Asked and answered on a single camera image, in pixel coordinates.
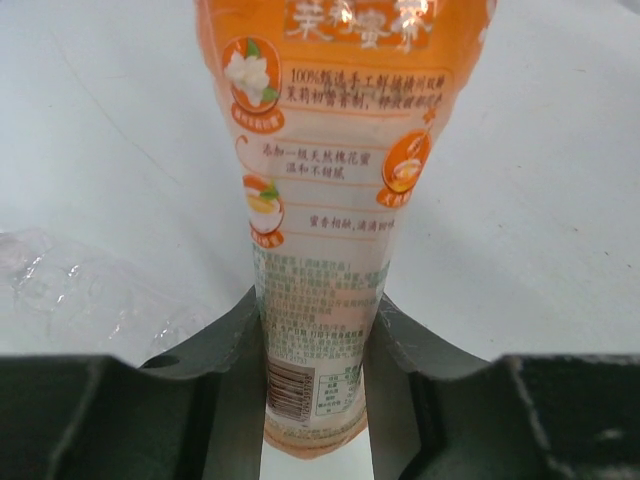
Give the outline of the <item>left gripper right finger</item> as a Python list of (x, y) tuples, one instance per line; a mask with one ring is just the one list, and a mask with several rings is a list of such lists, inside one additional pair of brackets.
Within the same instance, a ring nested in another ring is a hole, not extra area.
[(378, 479), (635, 479), (635, 355), (487, 362), (380, 303), (368, 339)]

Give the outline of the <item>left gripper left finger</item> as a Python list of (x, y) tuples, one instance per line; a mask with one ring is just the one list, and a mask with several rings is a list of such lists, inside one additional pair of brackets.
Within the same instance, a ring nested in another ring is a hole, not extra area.
[(5, 479), (256, 479), (262, 445), (253, 292), (140, 367), (107, 355), (1, 360)]

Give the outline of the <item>clear unlabelled plastic bottle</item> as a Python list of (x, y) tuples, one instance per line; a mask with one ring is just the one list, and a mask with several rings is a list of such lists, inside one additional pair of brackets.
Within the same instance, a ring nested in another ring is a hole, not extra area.
[(1, 351), (106, 353), (141, 364), (220, 311), (106, 252), (41, 229), (1, 235)]

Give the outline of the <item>orange label bottle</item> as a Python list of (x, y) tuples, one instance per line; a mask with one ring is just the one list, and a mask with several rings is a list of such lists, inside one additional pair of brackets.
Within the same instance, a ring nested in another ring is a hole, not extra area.
[(199, 1), (241, 166), (266, 441), (300, 459), (367, 424), (362, 361), (402, 209), (480, 57), (492, 1)]

